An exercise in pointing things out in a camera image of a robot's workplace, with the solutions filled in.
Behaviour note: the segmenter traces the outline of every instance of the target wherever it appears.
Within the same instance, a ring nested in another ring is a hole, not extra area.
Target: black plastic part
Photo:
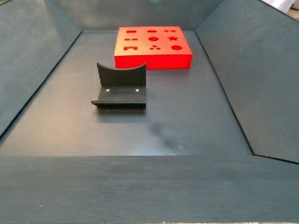
[[[112,69],[98,63],[102,88],[91,103],[110,109],[146,108],[146,64],[130,69]]]

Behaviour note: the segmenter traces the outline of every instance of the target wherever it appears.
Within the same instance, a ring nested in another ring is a hole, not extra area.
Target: bin floor
[[[114,67],[116,31],[86,31],[0,146],[1,156],[250,155],[202,44],[190,70],[147,71],[146,110],[103,110],[98,62]]]

